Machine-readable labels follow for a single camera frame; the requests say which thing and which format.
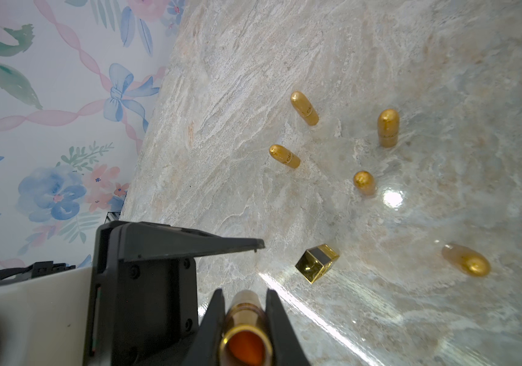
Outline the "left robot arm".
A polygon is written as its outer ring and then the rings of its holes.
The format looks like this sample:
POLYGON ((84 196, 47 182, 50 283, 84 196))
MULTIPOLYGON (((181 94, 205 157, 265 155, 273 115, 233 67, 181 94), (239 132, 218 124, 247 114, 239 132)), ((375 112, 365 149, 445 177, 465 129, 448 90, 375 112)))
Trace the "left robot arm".
POLYGON ((0 270, 0 365, 180 362, 198 332, 198 257, 262 239, 113 221, 88 268, 52 261, 0 270))

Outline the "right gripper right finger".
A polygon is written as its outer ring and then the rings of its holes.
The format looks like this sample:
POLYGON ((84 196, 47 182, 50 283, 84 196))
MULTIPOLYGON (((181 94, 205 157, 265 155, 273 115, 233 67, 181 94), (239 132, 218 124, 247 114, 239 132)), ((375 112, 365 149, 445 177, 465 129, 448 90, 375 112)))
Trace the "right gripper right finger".
POLYGON ((272 289, 268 289, 266 293, 266 317, 273 345, 273 364, 310 366, 279 295, 272 289))

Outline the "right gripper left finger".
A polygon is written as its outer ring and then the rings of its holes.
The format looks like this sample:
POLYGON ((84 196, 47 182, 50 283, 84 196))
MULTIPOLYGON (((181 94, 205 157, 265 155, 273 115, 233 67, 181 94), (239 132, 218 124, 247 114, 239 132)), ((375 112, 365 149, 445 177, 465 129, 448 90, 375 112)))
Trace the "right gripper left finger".
POLYGON ((221 288, 215 290, 198 332, 181 366, 219 365, 219 348, 225 319, 225 299, 221 288))

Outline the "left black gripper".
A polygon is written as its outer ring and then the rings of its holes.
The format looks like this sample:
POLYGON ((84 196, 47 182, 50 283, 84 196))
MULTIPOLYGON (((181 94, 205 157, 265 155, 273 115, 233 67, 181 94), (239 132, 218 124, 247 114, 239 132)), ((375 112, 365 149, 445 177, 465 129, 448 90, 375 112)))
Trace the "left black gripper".
POLYGON ((229 238, 148 222, 96 231, 83 363, 178 361, 198 332, 198 257, 257 251, 262 239, 229 238))

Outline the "gold lipstick base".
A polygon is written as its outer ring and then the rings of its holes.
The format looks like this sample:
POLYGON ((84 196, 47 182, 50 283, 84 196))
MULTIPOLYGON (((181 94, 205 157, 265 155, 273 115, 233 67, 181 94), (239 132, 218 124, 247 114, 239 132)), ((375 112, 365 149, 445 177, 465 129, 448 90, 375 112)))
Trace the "gold lipstick base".
POLYGON ((267 316, 258 295, 242 290, 234 296, 221 331, 220 365, 273 365, 267 316))

